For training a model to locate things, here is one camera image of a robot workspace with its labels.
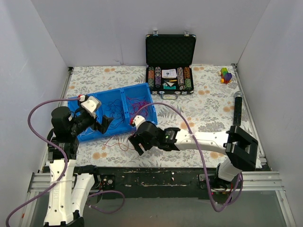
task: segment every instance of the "leaf pattern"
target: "leaf pattern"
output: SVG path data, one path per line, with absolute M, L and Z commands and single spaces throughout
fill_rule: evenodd
M 221 84 L 220 77 L 216 75 L 222 67 L 226 67 L 233 75 L 231 83 L 227 85 Z M 153 101 L 165 102 L 177 108 L 188 120 L 193 131 L 215 132 L 229 129 L 233 120 L 233 95 L 240 90 L 232 67 L 193 65 L 192 69 L 195 87 L 193 94 L 179 96 L 177 100 L 162 100 L 160 96 L 153 95 Z M 75 67 L 66 97 L 144 83 L 145 70 L 144 66 Z M 161 105 L 156 105 L 155 108 L 158 125 L 161 128 L 185 127 L 182 119 L 174 111 Z M 253 135 L 249 114 L 244 104 L 241 127 Z M 128 143 L 127 138 L 130 135 L 131 133 L 125 133 L 112 138 L 81 143 L 77 153 L 77 165 L 202 167 L 201 157 L 197 150 L 166 152 L 153 147 L 139 156 Z M 207 167 L 217 167 L 226 158 L 211 155 L 207 151 L 203 151 L 203 155 Z

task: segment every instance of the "table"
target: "table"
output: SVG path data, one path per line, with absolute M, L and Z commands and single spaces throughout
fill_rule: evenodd
M 222 67 L 226 67 L 233 75 L 231 83 L 227 85 L 221 84 L 220 77 L 216 75 L 216 72 Z M 145 66 L 75 67 L 66 98 L 144 83 L 145 70 Z M 187 118 L 193 132 L 228 130 L 233 121 L 233 95 L 240 90 L 232 66 L 193 65 L 192 71 L 195 87 L 193 94 L 179 96 L 177 100 L 162 100 L 159 95 L 152 95 L 153 101 L 165 102 L 176 107 Z M 158 126 L 163 129 L 167 127 L 186 129 L 185 123 L 175 112 L 165 106 L 156 105 L 155 107 Z M 244 103 L 241 127 L 253 135 L 251 119 Z M 81 143 L 77 153 L 77 165 L 202 167 L 201 157 L 197 150 L 166 152 L 152 148 L 139 156 L 135 150 L 131 149 L 132 145 L 128 145 L 129 136 L 130 133 L 125 133 L 112 138 L 107 137 Z M 226 159 L 224 155 L 215 152 L 203 151 L 203 154 L 206 167 L 209 168 L 217 167 Z M 259 157 L 256 167 L 262 167 Z

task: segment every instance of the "blue bin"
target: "blue bin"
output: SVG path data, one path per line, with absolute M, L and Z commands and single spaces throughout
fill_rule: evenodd
M 137 111 L 134 110 L 132 104 L 142 100 L 152 103 L 147 83 L 88 95 L 97 98 L 101 102 L 101 107 L 96 111 L 98 122 L 102 123 L 103 115 L 114 117 L 114 120 L 111 122 L 108 130 L 104 134 L 99 131 L 93 131 L 91 128 L 87 128 L 86 131 L 78 136 L 78 140 L 80 142 L 130 132 L 134 129 L 130 125 L 130 121 L 134 112 Z M 68 102 L 68 107 L 73 112 L 79 108 L 76 101 Z M 154 106 L 147 107 L 142 114 L 146 116 L 146 120 L 151 121 L 154 124 L 158 124 L 156 109 Z

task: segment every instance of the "white paper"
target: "white paper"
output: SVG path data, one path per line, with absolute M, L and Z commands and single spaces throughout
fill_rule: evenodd
M 177 78 L 177 72 L 175 69 L 162 70 L 162 78 Z

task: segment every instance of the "black cylinder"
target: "black cylinder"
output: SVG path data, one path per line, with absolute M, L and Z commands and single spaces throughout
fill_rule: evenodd
M 242 115 L 242 92 L 238 91 L 235 93 L 235 109 L 233 112 L 233 125 L 241 125 Z

